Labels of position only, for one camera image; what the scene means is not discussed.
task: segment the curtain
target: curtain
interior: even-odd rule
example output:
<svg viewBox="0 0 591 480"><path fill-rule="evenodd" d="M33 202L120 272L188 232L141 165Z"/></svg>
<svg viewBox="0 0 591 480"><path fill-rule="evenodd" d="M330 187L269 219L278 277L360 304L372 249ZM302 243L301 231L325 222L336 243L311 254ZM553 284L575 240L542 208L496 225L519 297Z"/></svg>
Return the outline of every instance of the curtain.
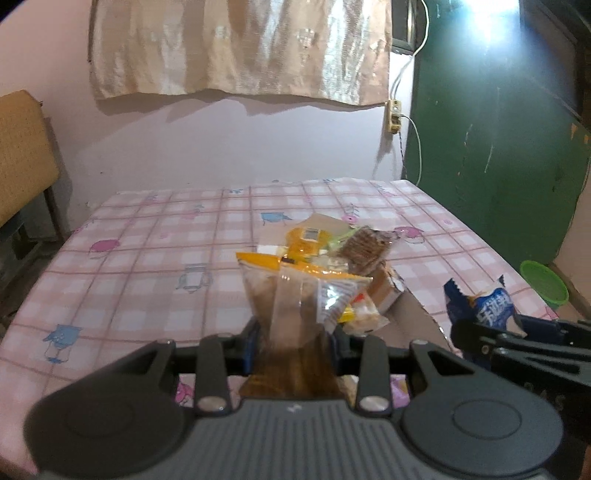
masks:
<svg viewBox="0 0 591 480"><path fill-rule="evenodd" d="M91 80L128 93L388 98L389 0L96 0Z"/></svg>

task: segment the green door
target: green door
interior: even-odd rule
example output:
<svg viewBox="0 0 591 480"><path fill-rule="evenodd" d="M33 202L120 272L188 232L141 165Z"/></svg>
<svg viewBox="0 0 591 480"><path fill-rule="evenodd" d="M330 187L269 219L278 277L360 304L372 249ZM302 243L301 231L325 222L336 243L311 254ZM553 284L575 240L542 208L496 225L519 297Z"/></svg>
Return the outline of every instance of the green door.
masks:
<svg viewBox="0 0 591 480"><path fill-rule="evenodd" d="M423 147L419 186L513 267L552 262L591 147L565 107L571 100L560 66L520 24L517 0L427 5L431 30L418 55L412 109ZM406 165L416 182L412 130Z"/></svg>

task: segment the wall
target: wall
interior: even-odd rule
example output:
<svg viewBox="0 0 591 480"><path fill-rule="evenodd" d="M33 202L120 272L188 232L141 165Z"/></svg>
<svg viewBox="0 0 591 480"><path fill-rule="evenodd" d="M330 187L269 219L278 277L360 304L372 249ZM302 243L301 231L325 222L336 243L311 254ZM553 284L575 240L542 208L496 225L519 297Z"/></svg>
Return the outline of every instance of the wall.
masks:
<svg viewBox="0 0 591 480"><path fill-rule="evenodd" d="M392 179L393 166L399 178L400 147L395 138L392 152L392 137L382 138L381 106L217 91L95 102L86 61L90 4L27 0L0 25L0 95L27 89L44 102L62 169L56 196L69 229L118 190L370 179L379 160L378 180ZM391 78L407 59L392 54ZM406 114L412 78L409 66L398 90ZM27 213L33 234L51 232L39 200Z"/></svg>
<svg viewBox="0 0 591 480"><path fill-rule="evenodd" d="M591 303L591 185L579 197L573 223L566 234L556 266L573 283L587 303Z"/></svg>

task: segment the bright light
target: bright light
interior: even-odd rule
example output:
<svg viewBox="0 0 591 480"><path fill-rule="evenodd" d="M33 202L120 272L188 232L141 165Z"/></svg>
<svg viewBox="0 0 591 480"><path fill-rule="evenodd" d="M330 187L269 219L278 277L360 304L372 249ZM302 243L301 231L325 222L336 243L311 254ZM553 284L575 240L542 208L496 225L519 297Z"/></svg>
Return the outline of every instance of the bright light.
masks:
<svg viewBox="0 0 591 480"><path fill-rule="evenodd" d="M487 45L502 41L519 15L519 0L463 0L471 10L475 34Z"/></svg>
<svg viewBox="0 0 591 480"><path fill-rule="evenodd" d="M519 0L464 0L476 15L499 15L519 11Z"/></svg>

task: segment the white cable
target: white cable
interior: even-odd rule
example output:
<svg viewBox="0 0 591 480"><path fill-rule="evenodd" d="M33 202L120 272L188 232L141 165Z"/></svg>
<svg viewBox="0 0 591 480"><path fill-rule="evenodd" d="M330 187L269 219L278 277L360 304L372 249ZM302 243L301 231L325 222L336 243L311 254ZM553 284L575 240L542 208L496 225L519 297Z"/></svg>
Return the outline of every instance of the white cable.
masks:
<svg viewBox="0 0 591 480"><path fill-rule="evenodd" d="M418 187L418 184L421 183L421 177L423 176L423 151L421 149L421 137L418 136L418 129L417 126L415 125L415 123L413 122L413 119L410 118L409 116L406 115L400 115L403 116L404 118L408 118L408 121L410 121L414 127L414 132L417 134L417 142L418 142L418 179L416 182L416 186Z"/></svg>
<svg viewBox="0 0 591 480"><path fill-rule="evenodd" d="M425 3L425 0L421 0L421 2L423 3L423 7L425 9L425 18L427 19L427 23L425 25L425 38L423 38L423 42L421 43L421 45L419 46L419 48L417 48L413 52L413 54L410 56L410 58L408 59L408 61L400 69L400 72L398 72L398 76L392 82L392 86L390 87L390 98L392 100L395 98L396 92L398 90L398 87L399 87L400 83L402 82L402 74L407 69L407 67L410 65L410 63L412 62L413 58L416 57L417 54L423 49L423 47L425 46L425 43L427 43L427 38L429 37L429 25L430 25L430 22L429 22L429 9L427 8L427 4Z"/></svg>

